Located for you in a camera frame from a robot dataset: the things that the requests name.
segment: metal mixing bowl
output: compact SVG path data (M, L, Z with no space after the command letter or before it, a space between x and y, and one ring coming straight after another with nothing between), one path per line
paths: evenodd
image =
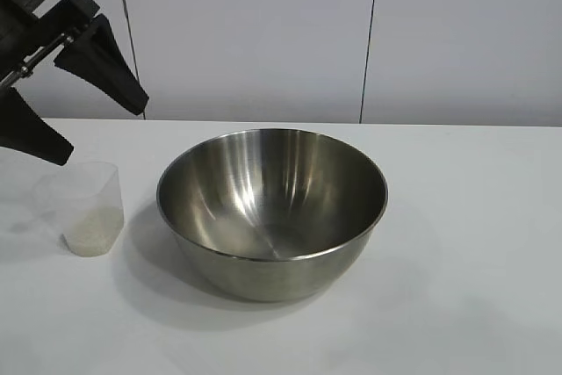
M387 190L363 153L325 135L259 129L180 155L158 186L162 217L193 265L246 299L308 296L356 260Z

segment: bowl rim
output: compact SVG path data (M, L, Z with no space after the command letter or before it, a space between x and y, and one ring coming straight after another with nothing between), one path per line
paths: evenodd
M308 134L312 134L312 135L315 135L315 136L320 136L320 137L327 138L329 140L335 141L339 144L343 144L344 146L346 146L348 148L353 148L360 155L362 155L364 158L366 158L368 160L368 162L373 166L373 168L377 171L378 175L380 176L380 180L382 181L384 191L385 191L385 199L383 201L383 205L380 207L380 211L378 212L378 215L375 218L375 220L361 233L351 237L346 242L335 245L332 248L320 250L320 251L314 252L312 254L289 256L289 257L283 257L283 258L278 258L278 259L260 258L260 257L254 257L254 256L239 256L239 255L229 254L227 252L222 252L222 251L217 250L217 249L207 248L207 246L202 245L200 243L197 243L197 242L193 241L192 239L189 239L186 236L178 233L178 231L174 228L174 225L172 225L172 223L169 221L168 217L166 217L166 214L162 209L162 204L161 204L161 200L160 200L160 197L161 197L160 191L162 189L162 182L163 182L164 178L166 177L166 175L171 170L171 168L178 161L182 160L189 153L191 153L194 149L199 148L199 147L203 147L205 144L209 144L211 142L221 140L223 138L227 138L227 137L230 137L230 136L239 135L241 133L255 133L255 132L261 132L261 131L283 131L283 132L294 132L294 133L308 133ZM317 132L307 131L307 130L303 130L303 129L293 129L293 128L286 128L286 127L262 127L262 128L244 129L244 130L236 131L236 132L232 132L232 133L224 133L222 135L218 135L218 136L209 138L208 140L201 141L198 144L194 145L193 147L185 150L182 154L180 154L178 157L176 157L166 167L166 169L164 170L164 172L160 176L160 179L158 180L158 185L157 185L157 188L156 188L156 204L158 206L158 212L160 213L160 215L162 216L162 219L166 222L168 227L172 230L172 232L176 236L181 237L183 240L188 241L189 243L191 243L192 245L194 245L196 247L205 249L206 251L217 254L219 256L224 256L224 257L232 258L232 259L236 259L236 260L252 261L252 262L259 262L259 263L283 263L283 262L291 262L291 261L304 261L306 259L311 259L311 258L316 258L316 257L319 257L319 256L328 255L328 254L331 254L333 252L336 252L339 249L343 249L347 245L349 245L350 243L356 242L356 241L360 240L361 238L365 237L366 235L368 235L371 232L371 230L378 224L378 222L380 221L380 219L382 218L383 214L386 211L386 206L388 205L388 184L386 182L385 175L380 170L378 165L366 153L364 153L359 148L356 148L356 147L350 145L349 143L347 143L345 141L338 140L337 138L334 138L334 137L329 136L329 135L325 135L324 133L317 133Z

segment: plastic cup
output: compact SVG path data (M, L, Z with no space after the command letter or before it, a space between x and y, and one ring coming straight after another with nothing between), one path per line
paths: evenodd
M76 255L107 253L123 228L119 172L108 162L74 164L42 177L33 198Z

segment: white table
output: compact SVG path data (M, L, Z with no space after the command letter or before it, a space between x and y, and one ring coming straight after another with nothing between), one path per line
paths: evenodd
M0 373L562 373L562 129L51 119L72 161L119 166L127 227L71 255L25 210L55 166L0 151ZM155 210L185 149L292 126L362 149L386 214L357 262L288 305L209 293Z

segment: white wall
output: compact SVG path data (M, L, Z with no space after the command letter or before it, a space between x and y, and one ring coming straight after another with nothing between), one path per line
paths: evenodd
M127 0L151 119L358 121L371 0Z
M96 1L132 65L121 0ZM358 121L371 0L127 2L150 119ZM364 122L562 125L561 23L562 0L376 0ZM18 87L132 117L51 61Z
M376 0L364 121L562 125L562 0Z
M42 15L59 0L46 0L37 10ZM121 0L94 0L101 6L112 24L115 38L123 56L133 64L129 33ZM135 118L121 108L102 91L70 73L58 69L53 64L55 54L44 60L34 75L17 83L16 88L32 106L44 117L69 118Z

